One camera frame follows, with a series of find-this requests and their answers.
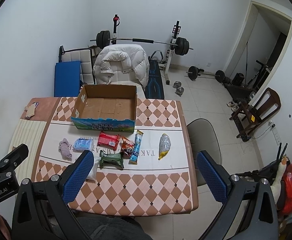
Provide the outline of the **white towel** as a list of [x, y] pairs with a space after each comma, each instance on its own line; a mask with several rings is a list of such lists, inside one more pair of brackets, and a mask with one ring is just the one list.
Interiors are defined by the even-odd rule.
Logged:
[[89, 174], [87, 175], [87, 180], [94, 180], [97, 179], [97, 169], [100, 162], [100, 157], [94, 157], [93, 167]]

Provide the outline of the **light blue tissue pack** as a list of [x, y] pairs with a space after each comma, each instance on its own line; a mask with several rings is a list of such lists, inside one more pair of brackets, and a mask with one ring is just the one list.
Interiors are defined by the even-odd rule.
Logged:
[[76, 152], [92, 151], [94, 148], [94, 141], [92, 138], [78, 138], [72, 146]]

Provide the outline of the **green packaged cloth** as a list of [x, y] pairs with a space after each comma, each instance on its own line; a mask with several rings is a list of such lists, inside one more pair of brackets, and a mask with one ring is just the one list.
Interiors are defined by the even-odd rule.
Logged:
[[119, 168], [120, 170], [124, 169], [122, 153], [106, 153], [104, 150], [100, 150], [99, 156], [100, 156], [100, 161], [99, 161], [100, 168], [103, 168], [106, 165], [113, 165]]

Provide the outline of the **red snack packet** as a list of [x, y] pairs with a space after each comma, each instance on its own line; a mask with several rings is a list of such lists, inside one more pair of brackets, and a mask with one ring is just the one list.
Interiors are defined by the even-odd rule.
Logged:
[[101, 131], [98, 137], [97, 145], [108, 147], [111, 150], [116, 151], [120, 139], [121, 139], [120, 135], [111, 135]]

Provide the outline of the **blue stick snack packet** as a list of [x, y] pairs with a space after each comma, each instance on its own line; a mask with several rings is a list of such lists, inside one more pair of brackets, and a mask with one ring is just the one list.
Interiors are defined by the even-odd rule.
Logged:
[[143, 138], [143, 132], [140, 130], [137, 130], [136, 135], [135, 135], [134, 149], [129, 159], [130, 164], [137, 164], [142, 138]]

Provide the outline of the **orange snack bag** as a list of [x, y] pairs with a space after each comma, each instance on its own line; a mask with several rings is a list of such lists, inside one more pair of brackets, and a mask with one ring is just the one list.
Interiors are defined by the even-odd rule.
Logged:
[[129, 140], [126, 137], [122, 137], [122, 144], [121, 144], [121, 153], [124, 154], [127, 158], [130, 158], [132, 152], [134, 150], [135, 143]]

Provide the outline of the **grey yellow seed bag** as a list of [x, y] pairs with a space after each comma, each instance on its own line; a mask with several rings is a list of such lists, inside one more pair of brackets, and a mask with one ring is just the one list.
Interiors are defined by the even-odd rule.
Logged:
[[159, 143], [158, 159], [161, 160], [162, 158], [164, 158], [169, 152], [170, 148], [171, 148], [170, 137], [166, 133], [163, 133], [161, 135]]

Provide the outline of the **white goose plush toy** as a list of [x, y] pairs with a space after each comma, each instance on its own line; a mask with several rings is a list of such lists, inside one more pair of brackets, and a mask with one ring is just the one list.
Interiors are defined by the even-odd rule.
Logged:
[[286, 185], [283, 180], [284, 173], [286, 171], [287, 162], [289, 159], [284, 156], [279, 163], [277, 175], [273, 184], [271, 185], [271, 191], [273, 194], [274, 202], [277, 210], [283, 209], [286, 200]]

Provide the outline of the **grey round chair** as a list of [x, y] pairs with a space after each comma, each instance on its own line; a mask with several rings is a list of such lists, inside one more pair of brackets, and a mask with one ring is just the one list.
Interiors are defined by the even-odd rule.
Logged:
[[222, 157], [217, 135], [212, 124], [203, 118], [196, 119], [187, 125], [187, 130], [192, 148], [193, 161], [196, 172], [198, 186], [205, 185], [206, 182], [197, 166], [196, 158], [199, 152], [205, 150], [217, 164], [221, 164]]

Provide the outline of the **blue folded mat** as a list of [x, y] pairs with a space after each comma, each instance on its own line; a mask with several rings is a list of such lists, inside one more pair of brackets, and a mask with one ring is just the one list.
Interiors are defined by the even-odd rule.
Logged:
[[54, 97], [77, 97], [80, 90], [80, 61], [55, 65]]

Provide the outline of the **open cardboard box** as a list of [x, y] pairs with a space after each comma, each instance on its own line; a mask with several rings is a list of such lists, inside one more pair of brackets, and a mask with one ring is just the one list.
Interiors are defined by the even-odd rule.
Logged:
[[85, 85], [75, 102], [71, 121], [78, 129], [132, 133], [136, 108], [136, 86]]

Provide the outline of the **white quilted folding board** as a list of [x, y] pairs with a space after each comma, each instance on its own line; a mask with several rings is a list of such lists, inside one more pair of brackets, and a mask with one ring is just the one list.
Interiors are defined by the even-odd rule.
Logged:
[[59, 62], [80, 62], [80, 80], [83, 83], [94, 85], [96, 79], [93, 73], [93, 57], [95, 56], [91, 48], [79, 48], [65, 50], [64, 46], [59, 47]]

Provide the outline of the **chrome dumbbell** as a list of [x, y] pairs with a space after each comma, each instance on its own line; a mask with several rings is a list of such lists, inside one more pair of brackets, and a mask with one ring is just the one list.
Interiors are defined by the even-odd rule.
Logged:
[[173, 88], [177, 89], [180, 88], [182, 86], [182, 83], [180, 81], [175, 81], [173, 84]]

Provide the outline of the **small barbell on floor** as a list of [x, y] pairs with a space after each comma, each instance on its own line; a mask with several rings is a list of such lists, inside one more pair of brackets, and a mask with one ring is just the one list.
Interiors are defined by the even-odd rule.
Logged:
[[223, 83], [224, 79], [225, 79], [225, 74], [222, 70], [218, 70], [216, 71], [215, 74], [212, 73], [208, 73], [205, 72], [204, 69], [198, 68], [196, 66], [190, 66], [188, 68], [188, 71], [186, 72], [187, 76], [192, 80], [196, 80], [198, 77], [200, 76], [212, 76], [215, 78], [216, 81], [218, 81], [219, 83]]

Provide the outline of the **black blue weight bench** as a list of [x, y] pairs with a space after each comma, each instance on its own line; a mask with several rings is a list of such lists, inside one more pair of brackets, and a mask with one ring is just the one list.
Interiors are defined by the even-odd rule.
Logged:
[[144, 94], [146, 99], [164, 99], [161, 71], [156, 60], [149, 59], [149, 79]]

